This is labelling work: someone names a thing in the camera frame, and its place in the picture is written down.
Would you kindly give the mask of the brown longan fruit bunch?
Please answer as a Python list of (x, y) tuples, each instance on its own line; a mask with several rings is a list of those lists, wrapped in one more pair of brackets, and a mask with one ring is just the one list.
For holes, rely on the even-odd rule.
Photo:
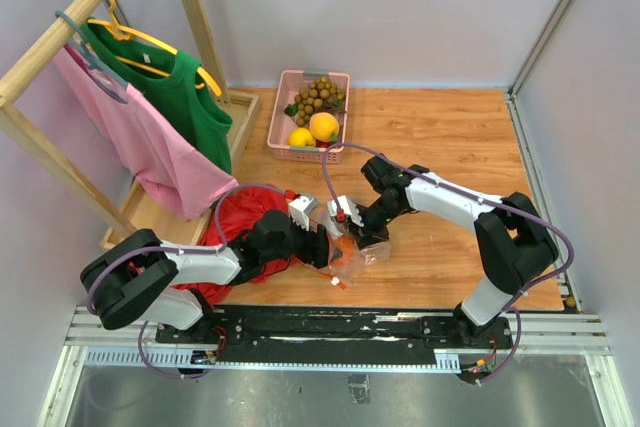
[(346, 91), (334, 82), (329, 75), (323, 75), (305, 82), (300, 88), (294, 90), (292, 103), (300, 105), (299, 116), (291, 118), (297, 127), (308, 127), (310, 118), (318, 112), (328, 112), (334, 117), (344, 114), (346, 107)]

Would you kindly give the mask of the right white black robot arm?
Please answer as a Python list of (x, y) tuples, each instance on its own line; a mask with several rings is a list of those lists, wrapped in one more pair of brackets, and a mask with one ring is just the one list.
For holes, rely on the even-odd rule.
[(453, 334), (466, 347), (486, 339), (491, 325), (516, 295), (559, 257), (550, 227), (526, 195), (485, 195), (452, 184), (418, 165), (402, 168), (374, 156), (361, 168), (379, 197), (370, 205), (340, 202), (349, 231), (361, 246), (388, 239), (396, 218), (425, 212), (476, 238), (483, 276), (453, 311)]

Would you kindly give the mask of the red cloth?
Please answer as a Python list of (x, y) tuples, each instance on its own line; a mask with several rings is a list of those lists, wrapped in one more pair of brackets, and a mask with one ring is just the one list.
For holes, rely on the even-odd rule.
[[(222, 204), (219, 215), (222, 232), (225, 234), (227, 240), (233, 240), (240, 235), (243, 230), (248, 230), (253, 227), (269, 210), (288, 213), (288, 203), (285, 194), (261, 187), (244, 187), (227, 197)], [(212, 214), (209, 225), (204, 230), (197, 245), (215, 246), (220, 243), (222, 243), (222, 237), (219, 229), (216, 227), (214, 215)], [(266, 282), (270, 276), (286, 270), (292, 260), (293, 257), (269, 262), (262, 268), (261, 273), (250, 282)], [(175, 285), (174, 288), (180, 290), (197, 290), (210, 304), (215, 305), (223, 301), (234, 286), (199, 282), (179, 284)]]

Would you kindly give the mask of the green fake leaf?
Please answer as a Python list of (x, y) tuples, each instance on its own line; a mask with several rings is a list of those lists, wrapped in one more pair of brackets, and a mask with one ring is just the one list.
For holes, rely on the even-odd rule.
[(298, 103), (292, 103), (289, 104), (285, 110), (284, 110), (285, 114), (288, 115), (289, 117), (295, 119), (296, 117), (299, 116), (299, 112), (300, 112), (300, 105)]

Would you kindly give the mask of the grey clothes hanger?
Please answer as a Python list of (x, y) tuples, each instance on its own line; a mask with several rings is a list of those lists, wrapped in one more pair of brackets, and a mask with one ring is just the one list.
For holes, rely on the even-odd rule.
[(70, 38), (64, 45), (64, 50), (81, 67), (97, 87), (116, 102), (126, 105), (127, 100), (121, 96), (121, 93), (126, 92), (128, 83), (89, 48), (87, 37), (81, 31), (80, 27), (67, 14), (63, 11), (57, 10), (55, 12), (55, 17), (57, 19), (64, 20), (66, 24), (79, 36), (78, 43), (76, 43), (73, 38)]

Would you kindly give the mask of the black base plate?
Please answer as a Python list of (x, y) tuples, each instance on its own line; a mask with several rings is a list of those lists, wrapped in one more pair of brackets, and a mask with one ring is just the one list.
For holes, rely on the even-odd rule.
[(438, 349), (512, 347), (504, 317), (474, 327), (450, 310), (220, 305), (198, 324), (156, 329), (160, 344), (223, 343), (230, 362), (283, 364), (431, 363)]

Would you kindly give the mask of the yellow fake lemon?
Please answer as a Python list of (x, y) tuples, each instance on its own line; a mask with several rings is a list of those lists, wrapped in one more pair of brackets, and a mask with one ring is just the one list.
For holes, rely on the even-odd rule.
[(298, 127), (292, 130), (287, 138), (287, 143), (291, 147), (316, 147), (316, 139), (309, 129)]

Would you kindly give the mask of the wooden clothes rack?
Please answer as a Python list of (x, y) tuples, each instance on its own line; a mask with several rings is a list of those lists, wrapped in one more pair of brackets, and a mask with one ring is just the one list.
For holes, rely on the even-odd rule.
[[(169, 242), (194, 245), (214, 217), (206, 201), (220, 201), (236, 182), (180, 139), (141, 92), (124, 84), (111, 94), (89, 74), (86, 62), (76, 62), (70, 52), (73, 27), (89, 20), (101, 1), (74, 0), (2, 77), (1, 127), (108, 224), (103, 248), (144, 228)], [(62, 67), (85, 111), (134, 174), (121, 207), (109, 202), (15, 105), (51, 61)]]

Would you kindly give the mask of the pink shirt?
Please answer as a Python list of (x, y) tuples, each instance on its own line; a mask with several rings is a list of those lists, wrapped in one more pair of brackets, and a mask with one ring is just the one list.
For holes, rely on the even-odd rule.
[(187, 142), (133, 85), (123, 105), (97, 87), (63, 49), (53, 59), (99, 132), (110, 140), (122, 164), (143, 189), (173, 214), (200, 216), (236, 179)]

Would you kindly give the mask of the orange fake orange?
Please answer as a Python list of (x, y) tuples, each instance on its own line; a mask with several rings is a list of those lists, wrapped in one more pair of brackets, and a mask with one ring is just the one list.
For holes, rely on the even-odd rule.
[(352, 237), (340, 236), (330, 242), (329, 265), (331, 267), (348, 267), (354, 262), (357, 252), (356, 243)]

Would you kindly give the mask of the small yellow fake fruit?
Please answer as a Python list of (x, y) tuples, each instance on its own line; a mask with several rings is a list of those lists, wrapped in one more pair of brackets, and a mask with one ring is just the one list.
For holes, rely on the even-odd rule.
[(328, 112), (318, 112), (309, 121), (311, 135), (320, 142), (335, 142), (341, 126), (336, 117)]

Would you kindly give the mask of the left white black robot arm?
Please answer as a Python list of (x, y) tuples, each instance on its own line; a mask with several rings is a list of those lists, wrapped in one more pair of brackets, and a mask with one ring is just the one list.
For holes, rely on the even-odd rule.
[(186, 284), (247, 283), (268, 263), (292, 257), (322, 269), (329, 263), (330, 247), (324, 226), (304, 228), (288, 214), (269, 210), (251, 229), (213, 247), (174, 244), (151, 229), (140, 229), (85, 267), (80, 281), (87, 309), (105, 329), (156, 322), (200, 343), (212, 335), (214, 318)]

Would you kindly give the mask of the clear zip bag orange seal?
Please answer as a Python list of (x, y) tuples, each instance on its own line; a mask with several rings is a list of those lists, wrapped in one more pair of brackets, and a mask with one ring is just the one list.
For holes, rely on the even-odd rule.
[(320, 269), (320, 273), (328, 278), (333, 286), (342, 290), (352, 283), (361, 270), (384, 262), (391, 255), (389, 241), (375, 239), (373, 244), (360, 248), (356, 238), (346, 231), (341, 231), (325, 209), (312, 214), (311, 225), (316, 229), (320, 226), (327, 229), (330, 245), (329, 262), (327, 267)]

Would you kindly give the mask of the pink plastic basket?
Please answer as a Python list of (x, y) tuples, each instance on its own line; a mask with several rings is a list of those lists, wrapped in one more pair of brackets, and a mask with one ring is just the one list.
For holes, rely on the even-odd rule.
[(278, 160), (340, 161), (346, 140), (350, 76), (286, 70), (281, 74), (267, 145)]

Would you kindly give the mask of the green shirt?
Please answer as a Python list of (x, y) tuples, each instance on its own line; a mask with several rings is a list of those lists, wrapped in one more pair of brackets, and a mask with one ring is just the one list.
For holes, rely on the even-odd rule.
[(140, 91), (187, 142), (223, 171), (232, 172), (227, 135), (233, 120), (198, 74), (198, 59), (137, 39), (118, 40), (96, 23), (86, 22), (81, 30), (96, 55)]

